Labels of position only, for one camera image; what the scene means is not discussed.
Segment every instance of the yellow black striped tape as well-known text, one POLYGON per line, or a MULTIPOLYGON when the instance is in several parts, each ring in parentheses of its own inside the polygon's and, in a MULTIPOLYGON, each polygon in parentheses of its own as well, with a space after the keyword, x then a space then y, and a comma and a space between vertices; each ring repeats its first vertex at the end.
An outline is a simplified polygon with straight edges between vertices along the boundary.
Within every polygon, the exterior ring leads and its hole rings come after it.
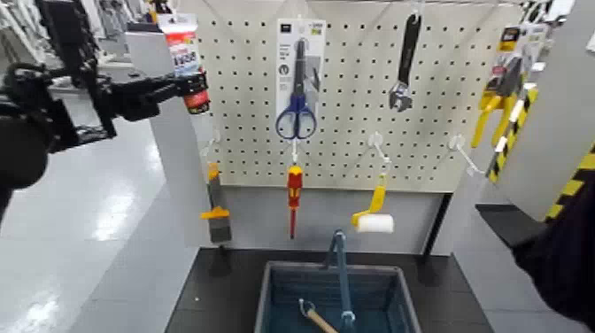
POLYGON ((490 178, 491 182, 497 182, 498 176, 504 165, 506 163, 506 158, 508 157, 508 153, 513 149, 514 143, 516 143, 516 138, 521 131, 522 126, 525 124, 527 120, 527 116, 529 115, 529 110, 531 105, 537 99, 537 89, 529 89, 525 96, 524 105, 521 109, 521 113, 519 113, 519 117, 513 122, 509 127, 507 133, 503 135, 506 138, 506 143, 504 144, 504 148, 502 152, 499 152, 493 162, 493 165, 488 173, 488 178, 490 178))
POLYGON ((552 222, 552 220, 556 219, 564 210, 564 206, 572 202, 573 198, 580 193, 583 185, 592 180, 595 180, 595 143, 589 153, 581 160, 572 179, 562 189, 558 200, 552 205, 545 217, 545 222, 552 222))

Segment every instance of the plastic basket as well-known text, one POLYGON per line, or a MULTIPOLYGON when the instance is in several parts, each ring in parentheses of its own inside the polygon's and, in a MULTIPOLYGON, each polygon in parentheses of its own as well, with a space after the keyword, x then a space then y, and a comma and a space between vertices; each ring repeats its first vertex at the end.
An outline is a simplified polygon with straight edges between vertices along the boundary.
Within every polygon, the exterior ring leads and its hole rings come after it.
MULTIPOLYGON (((400 268, 347 266, 345 271, 357 332, 421 333, 400 268)), ((312 301, 316 312, 341 331, 344 298, 339 273, 339 268, 326 268, 324 264, 269 261, 254 331, 321 332, 300 313, 300 298, 312 301)))

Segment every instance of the basket handle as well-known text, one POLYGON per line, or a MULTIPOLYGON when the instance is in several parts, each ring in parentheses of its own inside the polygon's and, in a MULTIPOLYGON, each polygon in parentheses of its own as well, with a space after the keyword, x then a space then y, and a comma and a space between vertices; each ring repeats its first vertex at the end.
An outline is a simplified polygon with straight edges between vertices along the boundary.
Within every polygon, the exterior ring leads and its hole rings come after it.
POLYGON ((353 332, 353 322, 355 321, 355 314, 352 311, 352 299, 349 293, 349 279, 347 278, 346 258, 344 251, 345 233, 338 229, 333 234, 333 239, 328 248, 327 258, 322 263, 322 269, 328 269, 330 266, 331 257, 336 249, 336 261, 339 271, 339 285, 341 288, 341 304, 343 306, 343 313, 341 314, 341 329, 340 332, 353 332))

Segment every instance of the pegboard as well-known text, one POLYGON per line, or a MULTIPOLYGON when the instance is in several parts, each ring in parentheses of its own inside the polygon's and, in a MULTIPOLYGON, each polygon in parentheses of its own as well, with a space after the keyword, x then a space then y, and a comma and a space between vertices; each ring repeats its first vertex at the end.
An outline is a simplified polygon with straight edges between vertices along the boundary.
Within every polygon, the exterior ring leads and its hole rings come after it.
MULTIPOLYGON (((183 2, 198 16, 208 73, 211 120, 221 132, 210 160, 226 185, 286 186, 291 145, 274 129, 276 21, 296 6, 272 1, 183 2)), ((409 3, 312 1, 305 17, 325 19, 327 46, 318 129, 298 146, 306 188, 369 190, 388 172, 389 190, 454 191, 465 160, 448 140, 470 137, 502 28, 518 21, 514 4, 430 3, 413 60, 413 108, 387 107, 409 3), (375 131, 392 160, 367 146, 375 131)))

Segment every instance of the blue scissors handle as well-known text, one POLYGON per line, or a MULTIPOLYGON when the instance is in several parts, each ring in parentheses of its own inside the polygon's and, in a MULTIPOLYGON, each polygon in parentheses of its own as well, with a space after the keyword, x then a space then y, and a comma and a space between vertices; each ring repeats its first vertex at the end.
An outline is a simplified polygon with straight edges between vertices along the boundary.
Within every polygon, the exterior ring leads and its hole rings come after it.
POLYGON ((306 139, 316 130, 316 117, 310 108, 305 104, 305 95, 303 94, 292 94, 290 99, 290 106, 287 107, 280 115, 277 117, 277 121, 274 125, 277 134, 282 137, 283 139, 291 140, 291 139, 306 139), (301 127, 302 127, 302 119, 309 119, 312 122, 312 126, 308 128, 305 134, 302 135, 301 127), (291 124, 290 121, 288 123, 292 126, 292 130, 285 134, 282 130, 282 120, 291 120, 293 119, 293 123, 291 124))

